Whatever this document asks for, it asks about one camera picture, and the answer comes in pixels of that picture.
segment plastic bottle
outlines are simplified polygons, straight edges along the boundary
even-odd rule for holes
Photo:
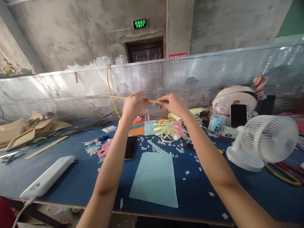
[[[209,136],[218,138],[222,132],[222,126],[229,115],[228,97],[221,96],[221,100],[214,106],[212,116],[210,118],[207,133]]]

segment hand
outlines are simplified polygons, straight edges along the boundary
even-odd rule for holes
[[[171,113],[177,115],[182,118],[190,113],[185,103],[181,100],[181,98],[176,93],[170,93],[159,98],[157,101],[169,102],[167,103],[155,103],[155,105],[159,105],[159,109],[162,107],[165,110],[170,111]]]
[[[132,123],[133,120],[140,114],[144,106],[148,103],[149,97],[143,91],[132,94],[127,99],[125,99],[123,104],[123,116],[122,120]]]

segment perforated metal panel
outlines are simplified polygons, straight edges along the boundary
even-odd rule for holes
[[[189,108],[195,108],[211,105],[227,85],[252,86],[258,74],[270,77],[265,87],[268,95],[304,93],[304,42],[113,65],[109,82],[115,96],[127,97],[142,90],[156,100],[174,92]],[[190,84],[190,91],[189,80],[197,81]],[[51,111],[65,120],[94,119],[114,110],[111,98],[101,97],[110,94],[105,67],[2,79],[0,90],[8,121],[29,117],[32,109]],[[124,101],[115,99],[115,103],[122,113]],[[149,104],[141,116],[147,114],[165,117],[167,112]]]

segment doorway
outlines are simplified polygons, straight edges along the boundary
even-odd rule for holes
[[[138,42],[126,43],[128,62],[142,62],[164,58],[163,41],[141,40]]]

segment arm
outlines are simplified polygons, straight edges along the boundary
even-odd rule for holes
[[[183,119],[204,172],[237,226],[278,227],[276,221],[243,189],[226,159],[178,95],[169,94],[158,101],[169,102],[161,103],[160,108],[163,106]]]
[[[143,100],[149,100],[144,92],[133,94],[125,100],[122,118],[100,168],[92,197],[77,224],[77,228],[108,227],[123,170],[128,132],[132,121],[147,104],[140,104]]]

